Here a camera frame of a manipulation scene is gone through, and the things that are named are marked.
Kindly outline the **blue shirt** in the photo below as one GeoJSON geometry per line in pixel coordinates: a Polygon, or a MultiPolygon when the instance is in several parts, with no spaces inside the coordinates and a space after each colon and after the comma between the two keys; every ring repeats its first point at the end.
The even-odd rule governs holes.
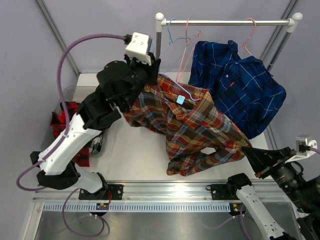
{"type": "Polygon", "coordinates": [[[209,90],[214,104],[248,139],[260,135],[276,116],[287,93],[254,56],[241,58],[238,44],[199,41],[189,85],[209,90]]]}

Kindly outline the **brown plaid shirt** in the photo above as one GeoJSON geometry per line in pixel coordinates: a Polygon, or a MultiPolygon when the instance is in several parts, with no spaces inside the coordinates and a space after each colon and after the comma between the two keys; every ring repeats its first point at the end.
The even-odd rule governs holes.
{"type": "Polygon", "coordinates": [[[169,176],[190,176],[212,167],[236,162],[252,145],[245,134],[216,108],[210,92],[180,83],[195,99],[169,78],[158,75],[157,85],[147,84],[124,118],[132,127],[145,127],[165,136],[169,176]]]}

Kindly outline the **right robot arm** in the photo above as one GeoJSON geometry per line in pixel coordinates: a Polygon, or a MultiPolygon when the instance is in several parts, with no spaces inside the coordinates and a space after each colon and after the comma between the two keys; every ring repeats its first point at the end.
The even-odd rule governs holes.
{"type": "Polygon", "coordinates": [[[265,240],[292,240],[272,217],[262,203],[263,200],[291,202],[297,212],[303,214],[296,219],[300,233],[306,240],[320,238],[320,178],[306,181],[304,168],[299,159],[308,154],[319,153],[315,147],[302,145],[298,151],[289,147],[279,150],[264,150],[253,147],[242,148],[255,176],[259,179],[271,177],[275,184],[266,185],[256,191],[245,173],[230,176],[226,182],[229,197],[239,199],[249,211],[265,240]]]}

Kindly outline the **black white plaid shirt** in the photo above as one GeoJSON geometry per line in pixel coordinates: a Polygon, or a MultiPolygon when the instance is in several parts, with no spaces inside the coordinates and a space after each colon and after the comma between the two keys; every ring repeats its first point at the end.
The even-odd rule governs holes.
{"type": "Polygon", "coordinates": [[[103,148],[103,134],[99,134],[93,138],[89,145],[89,154],[91,156],[99,155],[102,152],[103,148]]]}

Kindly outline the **light blue wire hanger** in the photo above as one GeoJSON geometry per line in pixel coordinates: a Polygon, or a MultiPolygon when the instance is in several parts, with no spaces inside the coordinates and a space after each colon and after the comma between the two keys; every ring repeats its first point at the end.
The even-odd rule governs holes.
{"type": "MultiPolygon", "coordinates": [[[[175,18],[175,17],[172,18],[169,21],[168,25],[167,25],[167,32],[168,32],[169,42],[168,42],[168,46],[160,53],[160,57],[163,57],[163,56],[169,57],[168,53],[172,52],[172,50],[174,49],[175,43],[176,42],[185,41],[185,36],[184,37],[178,37],[176,39],[173,38],[170,27],[171,27],[171,25],[173,25],[174,21],[177,21],[177,18],[175,18]]],[[[175,65],[178,64],[178,61],[181,62],[181,57],[182,57],[182,55],[180,57],[178,57],[175,61],[173,61],[171,63],[171,65],[169,65],[163,73],[164,74],[168,73],[175,65]]]]}

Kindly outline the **pink hanger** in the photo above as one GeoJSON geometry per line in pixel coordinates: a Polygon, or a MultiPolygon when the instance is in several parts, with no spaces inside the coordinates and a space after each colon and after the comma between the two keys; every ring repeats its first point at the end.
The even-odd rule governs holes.
{"type": "Polygon", "coordinates": [[[248,37],[246,38],[246,40],[242,43],[242,44],[239,44],[238,47],[243,47],[245,49],[245,51],[250,55],[252,56],[252,53],[250,52],[250,50],[248,49],[248,42],[249,40],[252,38],[253,34],[255,33],[256,29],[257,29],[257,23],[256,21],[253,19],[253,18],[246,18],[248,21],[251,21],[253,23],[253,29],[252,31],[250,32],[250,34],[248,35],[248,37]]]}
{"type": "Polygon", "coordinates": [[[177,71],[177,75],[176,75],[176,82],[180,82],[183,78],[183,75],[186,71],[187,65],[191,59],[192,53],[190,53],[187,56],[188,50],[192,47],[192,49],[194,50],[195,47],[192,46],[192,43],[195,42],[195,40],[198,40],[200,35],[201,35],[201,30],[198,30],[194,36],[192,37],[188,37],[188,30],[189,30],[189,22],[190,22],[191,18],[189,17],[186,20],[186,24],[185,24],[185,47],[184,47],[184,51],[183,54],[181,56],[181,60],[180,60],[180,64],[179,64],[179,68],[177,71]]]}

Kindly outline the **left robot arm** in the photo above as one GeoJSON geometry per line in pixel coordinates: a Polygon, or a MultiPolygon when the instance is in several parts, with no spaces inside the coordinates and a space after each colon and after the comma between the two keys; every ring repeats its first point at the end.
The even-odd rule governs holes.
{"type": "Polygon", "coordinates": [[[107,195],[103,175],[81,168],[73,158],[131,109],[146,84],[157,84],[161,60],[152,53],[148,56],[151,64],[125,55],[123,61],[109,62],[97,73],[98,86],[79,104],[63,132],[47,150],[31,153],[30,158],[39,163],[36,177],[40,186],[55,190],[75,187],[98,200],[107,195]]]}

